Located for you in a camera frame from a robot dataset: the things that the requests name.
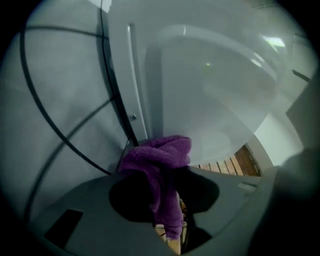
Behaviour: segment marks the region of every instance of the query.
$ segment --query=black rectangular slot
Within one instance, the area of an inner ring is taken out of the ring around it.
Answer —
[[[65,248],[83,214],[81,211],[67,209],[44,234],[44,237],[57,247]]]

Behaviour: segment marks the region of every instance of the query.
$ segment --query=purple towel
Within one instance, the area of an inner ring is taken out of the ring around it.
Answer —
[[[156,224],[163,224],[170,239],[179,239],[183,215],[171,172],[190,163],[191,139],[179,135],[150,140],[132,149],[122,160],[120,171],[146,174],[154,201],[150,209]]]

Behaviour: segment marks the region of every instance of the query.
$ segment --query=black wire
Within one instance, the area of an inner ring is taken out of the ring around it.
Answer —
[[[26,58],[26,49],[25,49],[25,32],[26,32],[26,24],[27,22],[23,25],[22,30],[20,32],[20,59],[21,59],[21,65],[22,65],[22,70],[23,70],[23,74],[24,74],[24,78],[26,81],[26,84],[29,88],[29,91],[33,97],[33,100],[36,104],[36,106],[38,107],[39,111],[41,112],[43,118],[46,120],[46,122],[49,124],[49,126],[54,130],[54,132],[59,136],[59,138],[61,140],[63,140],[63,142],[73,151],[75,152],[79,157],[81,157],[83,160],[85,160],[86,162],[88,162],[89,164],[91,164],[92,166],[94,166],[95,168],[97,168],[98,170],[100,170],[101,172],[107,174],[107,175],[111,175],[110,172],[108,172],[107,170],[103,169],[102,167],[100,167],[99,165],[97,165],[95,162],[93,162],[92,160],[90,160],[88,157],[86,157],[82,152],[80,152],[64,135],[63,133],[58,129],[58,127],[55,125],[55,123],[52,121],[52,119],[50,118],[50,116],[48,115],[46,109],[44,108],[38,94],[37,91],[35,89],[34,83],[31,79],[30,76],[30,71],[28,68],[28,64],[27,64],[27,58]]]
[[[104,66],[105,66],[105,71],[106,71],[106,76],[111,88],[111,92],[113,95],[115,95],[115,88],[113,86],[113,83],[111,82],[111,76],[109,73],[109,69],[108,69],[108,64],[107,64],[107,58],[106,58],[106,52],[105,52],[105,29],[104,29],[104,20],[103,20],[103,10],[102,10],[102,5],[103,5],[103,1],[101,0],[101,4],[100,4],[100,22],[101,22],[101,30],[102,30],[102,55],[103,55],[103,62],[104,62]],[[132,140],[132,143],[134,146],[138,146],[139,143],[137,141],[137,138],[135,136],[135,133],[132,130],[132,127],[130,125],[130,121],[128,119],[128,116],[126,114],[126,110],[125,107],[123,105],[123,102],[121,100],[121,97],[119,97],[117,100],[115,100],[115,104],[116,107],[118,109],[118,113],[120,115],[125,133],[127,135],[128,138],[130,138]]]
[[[97,107],[94,111],[92,111],[75,128],[73,128],[71,130],[71,132],[69,132],[69,134],[66,136],[66,138],[68,140],[70,140],[77,133],[77,131],[80,130],[80,128],[82,126],[84,126],[94,115],[96,115],[101,109],[103,109],[105,106],[107,106],[113,100],[114,100],[113,97],[110,98],[105,103],[103,103],[102,105]],[[41,186],[41,183],[42,183],[45,175],[47,174],[50,166],[52,165],[52,163],[54,162],[54,160],[56,159],[56,157],[58,156],[58,154],[61,152],[61,150],[64,148],[65,145],[66,145],[65,142],[61,141],[61,143],[54,149],[54,151],[52,152],[50,157],[45,161],[45,163],[44,163],[43,167],[41,168],[39,174],[35,178],[35,181],[33,183],[30,195],[28,197],[28,200],[27,200],[25,208],[24,208],[23,220],[25,221],[25,223],[28,223],[29,220],[30,220],[32,205],[34,203],[36,194],[38,192],[39,187]]]
[[[54,25],[28,25],[26,30],[53,30],[53,31],[64,31],[64,32],[72,32],[77,34],[83,34],[86,36],[96,37],[96,38],[102,38],[109,40],[109,37],[104,35],[99,35],[96,33],[76,29],[76,28],[69,28],[69,27],[62,27],[62,26],[54,26]]]

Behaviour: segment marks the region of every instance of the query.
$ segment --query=wooden floor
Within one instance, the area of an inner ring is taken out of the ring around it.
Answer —
[[[250,151],[246,146],[240,148],[232,157],[219,162],[194,165],[193,167],[201,168],[203,170],[229,174],[229,175],[241,175],[241,176],[261,176],[260,170],[254,158],[250,154]],[[180,206],[183,213],[183,227],[182,234],[179,240],[169,240],[166,238],[166,233],[163,225],[156,225],[155,231],[160,238],[167,243],[167,245],[175,252],[175,254],[181,254],[181,247],[185,243],[186,233],[188,228],[188,222],[186,219],[187,207],[182,200],[180,200]]]
[[[254,161],[254,158],[246,146],[243,146],[232,157],[226,158],[225,160],[214,163],[194,165],[193,167],[223,174],[261,176],[258,165]]]

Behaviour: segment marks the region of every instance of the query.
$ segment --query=white surface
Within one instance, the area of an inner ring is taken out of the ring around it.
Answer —
[[[137,115],[138,140],[188,136],[191,162],[201,163],[250,139],[277,95],[287,54],[264,19],[240,1],[205,0],[118,0],[108,15],[114,70],[127,113]]]
[[[303,149],[296,138],[272,113],[266,116],[254,135],[262,144],[273,166],[282,165],[289,157]]]

